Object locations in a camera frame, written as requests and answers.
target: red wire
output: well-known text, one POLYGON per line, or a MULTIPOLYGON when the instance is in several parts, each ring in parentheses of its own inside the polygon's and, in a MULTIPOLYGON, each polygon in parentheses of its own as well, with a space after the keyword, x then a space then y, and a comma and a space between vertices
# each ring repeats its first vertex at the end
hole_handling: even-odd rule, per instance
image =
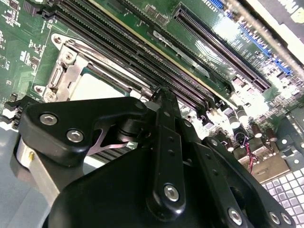
POLYGON ((253 156, 252 155, 253 154, 250 151, 249 143, 246 143, 246 151, 249 156, 249 169, 250 169, 250 174, 252 175, 252 173, 253 173, 253 156))

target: mounting hole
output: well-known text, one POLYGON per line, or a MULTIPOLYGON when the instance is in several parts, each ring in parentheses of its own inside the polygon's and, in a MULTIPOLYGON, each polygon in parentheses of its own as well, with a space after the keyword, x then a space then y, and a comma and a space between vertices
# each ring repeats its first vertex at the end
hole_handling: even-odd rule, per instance
POLYGON ((217 170, 212 170, 212 172, 213 172, 213 174, 216 175, 216 176, 218 176, 218 174, 219 174, 217 170))
POLYGON ((173 150, 168 150, 169 154, 174 157, 175 156, 175 152, 173 150))
POLYGON ((269 215, 270 215, 270 218, 271 218, 271 220, 274 222, 274 223, 276 223, 276 224, 280 224, 281 222, 280 222, 280 220, 279 220, 279 218, 276 216, 276 214, 275 213, 273 213, 273 212, 269 212, 269 215))
POLYGON ((283 217, 283 220, 287 223, 287 224, 289 224, 289 225, 291 225, 291 220, 289 219, 289 217, 286 215, 286 214, 284 214, 284 213, 281 213, 281 215, 282 215, 282 217, 283 217))

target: motherboard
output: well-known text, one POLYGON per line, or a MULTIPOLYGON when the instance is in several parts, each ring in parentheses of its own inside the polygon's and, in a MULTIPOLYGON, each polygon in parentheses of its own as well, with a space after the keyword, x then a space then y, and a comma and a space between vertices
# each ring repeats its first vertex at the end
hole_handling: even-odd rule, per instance
MULTIPOLYGON (((25 96, 145 102, 165 86, 201 139, 232 152, 261 137, 264 161, 281 119, 304 102, 303 63, 234 2, 0 0, 0 112, 25 96)), ((248 166, 246 153, 238 159, 248 166)))

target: electrolytic capacitor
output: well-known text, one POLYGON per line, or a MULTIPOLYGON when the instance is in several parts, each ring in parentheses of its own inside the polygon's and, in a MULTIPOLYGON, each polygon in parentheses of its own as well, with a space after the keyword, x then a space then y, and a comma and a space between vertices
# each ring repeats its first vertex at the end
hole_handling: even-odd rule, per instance
POLYGON ((240 126, 238 118, 235 114, 229 117, 229 123, 232 129, 237 129, 240 126))
POLYGON ((256 123, 251 125, 251 130, 252 130, 252 133, 255 136, 255 138, 261 138, 262 137, 262 132, 261 132, 260 128, 258 127, 258 125, 256 123))
POLYGON ((274 130, 272 128, 267 128, 265 132, 266 132, 266 136, 267 136, 269 141, 271 141, 271 142, 276 142, 277 141, 277 137, 276 137, 276 135, 274 133, 274 130))
POLYGON ((237 117, 242 124, 248 123, 248 116, 243 107, 237 110, 237 117))
POLYGON ((232 140, 230 138, 226 138, 226 148, 229 152, 233 152, 234 151, 234 147, 233 147, 233 143, 232 140))

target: cable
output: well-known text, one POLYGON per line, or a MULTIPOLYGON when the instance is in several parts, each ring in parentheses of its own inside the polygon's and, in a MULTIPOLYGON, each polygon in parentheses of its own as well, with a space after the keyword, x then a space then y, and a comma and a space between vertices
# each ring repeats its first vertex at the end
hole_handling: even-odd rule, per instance
POLYGON ((250 170, 250 174, 253 174, 253 161, 256 160, 257 161, 257 156, 255 154, 253 154, 250 150, 249 147, 249 143, 246 143, 246 151, 247 151, 247 155, 249 156, 249 170, 250 170))

